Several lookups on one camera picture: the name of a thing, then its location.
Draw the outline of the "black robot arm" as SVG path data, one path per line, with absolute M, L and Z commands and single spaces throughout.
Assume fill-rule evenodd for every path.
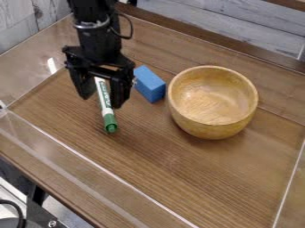
M 115 9 L 117 0 L 66 0 L 78 45 L 64 46 L 65 68 L 78 96 L 86 100 L 93 92 L 93 78 L 107 79 L 111 87 L 111 107 L 119 109 L 129 98 L 135 63 L 121 54 L 121 40 L 133 35 L 120 33 Z

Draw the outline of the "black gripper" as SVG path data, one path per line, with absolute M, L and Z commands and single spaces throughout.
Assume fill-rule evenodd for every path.
M 86 100 L 95 93 L 92 71 L 104 73 L 111 77 L 111 103 L 115 109 L 120 109 L 129 98 L 132 88 L 132 70 L 135 64 L 121 54 L 121 40 L 133 35 L 133 27 L 129 34 L 120 33 L 120 23 L 116 17 L 105 17 L 97 20 L 73 20 L 78 44 L 65 45 L 61 51 L 65 54 L 65 68 L 70 74 L 78 96 Z

